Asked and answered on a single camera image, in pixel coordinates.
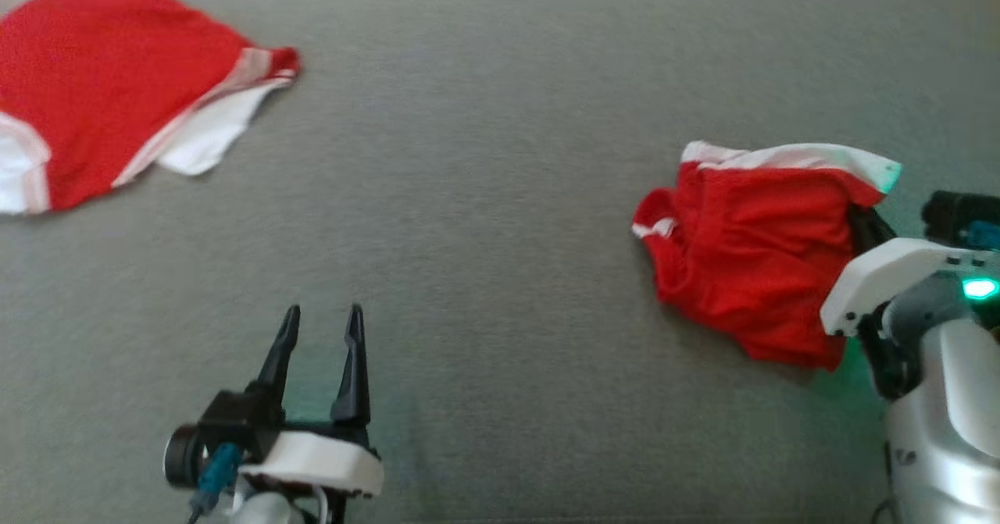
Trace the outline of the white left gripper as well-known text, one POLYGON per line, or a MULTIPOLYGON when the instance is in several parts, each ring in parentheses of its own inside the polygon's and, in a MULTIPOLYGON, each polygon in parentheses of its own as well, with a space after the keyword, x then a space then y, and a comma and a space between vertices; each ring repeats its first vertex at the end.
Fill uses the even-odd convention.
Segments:
MULTIPOLYGON (((269 417, 285 417, 283 400, 293 350, 298 343, 299 305, 285 314, 258 376, 248 392, 261 395, 269 417)), ((371 420, 363 308, 352 304, 344 341, 348 352, 331 422, 340 428, 366 430, 371 420)), ((385 481, 382 461, 364 446, 306 431, 279 432, 261 462, 244 463, 238 473, 278 483, 319 486, 364 497, 381 495, 385 481)))

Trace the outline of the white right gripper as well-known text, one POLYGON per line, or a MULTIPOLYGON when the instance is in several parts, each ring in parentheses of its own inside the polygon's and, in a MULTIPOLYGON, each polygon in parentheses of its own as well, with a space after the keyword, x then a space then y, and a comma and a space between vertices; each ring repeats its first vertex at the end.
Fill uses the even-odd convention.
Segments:
POLYGON ((861 318, 938 273, 960 278, 965 298, 998 295, 998 253, 897 238, 875 208, 849 205, 852 261, 841 271, 820 308, 826 334, 857 337, 861 318))

